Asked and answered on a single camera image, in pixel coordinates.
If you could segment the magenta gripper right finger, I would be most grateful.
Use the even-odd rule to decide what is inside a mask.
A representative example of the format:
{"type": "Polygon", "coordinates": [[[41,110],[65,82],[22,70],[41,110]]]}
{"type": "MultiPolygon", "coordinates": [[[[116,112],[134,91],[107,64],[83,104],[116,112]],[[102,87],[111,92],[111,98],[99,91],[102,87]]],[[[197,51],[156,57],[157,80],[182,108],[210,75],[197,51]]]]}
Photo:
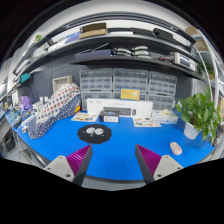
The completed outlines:
{"type": "Polygon", "coordinates": [[[146,184],[182,169],[182,166],[169,155],[160,156],[140,145],[135,146],[135,156],[146,184]]]}

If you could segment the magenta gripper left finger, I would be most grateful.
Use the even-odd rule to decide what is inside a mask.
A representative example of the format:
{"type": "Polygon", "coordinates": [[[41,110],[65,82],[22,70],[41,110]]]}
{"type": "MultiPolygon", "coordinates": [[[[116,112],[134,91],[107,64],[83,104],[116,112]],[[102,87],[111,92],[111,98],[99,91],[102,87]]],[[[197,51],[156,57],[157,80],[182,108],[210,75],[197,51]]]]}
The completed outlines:
{"type": "Polygon", "coordinates": [[[67,157],[58,156],[44,170],[81,186],[92,155],[92,146],[87,145],[67,157]]]}

